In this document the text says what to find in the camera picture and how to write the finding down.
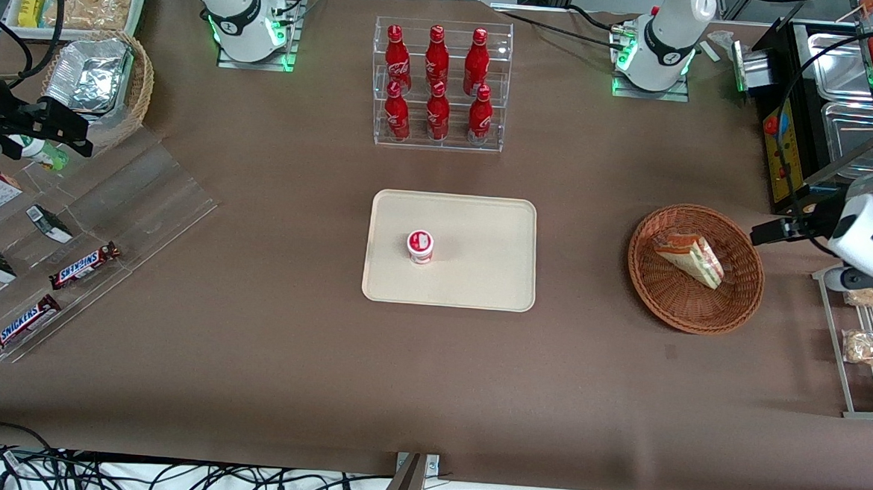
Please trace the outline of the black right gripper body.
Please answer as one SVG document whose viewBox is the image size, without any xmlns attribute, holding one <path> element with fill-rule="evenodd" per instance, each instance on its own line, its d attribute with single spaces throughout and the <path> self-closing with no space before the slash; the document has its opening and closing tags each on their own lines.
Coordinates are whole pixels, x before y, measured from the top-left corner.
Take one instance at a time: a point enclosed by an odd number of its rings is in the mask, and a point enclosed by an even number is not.
<svg viewBox="0 0 873 490">
<path fill-rule="evenodd" d="M 13 96 L 0 97 L 0 146 L 5 157 L 22 158 L 22 144 L 12 140 L 10 135 L 35 136 L 34 125 L 41 112 L 41 104 L 27 104 Z"/>
</svg>

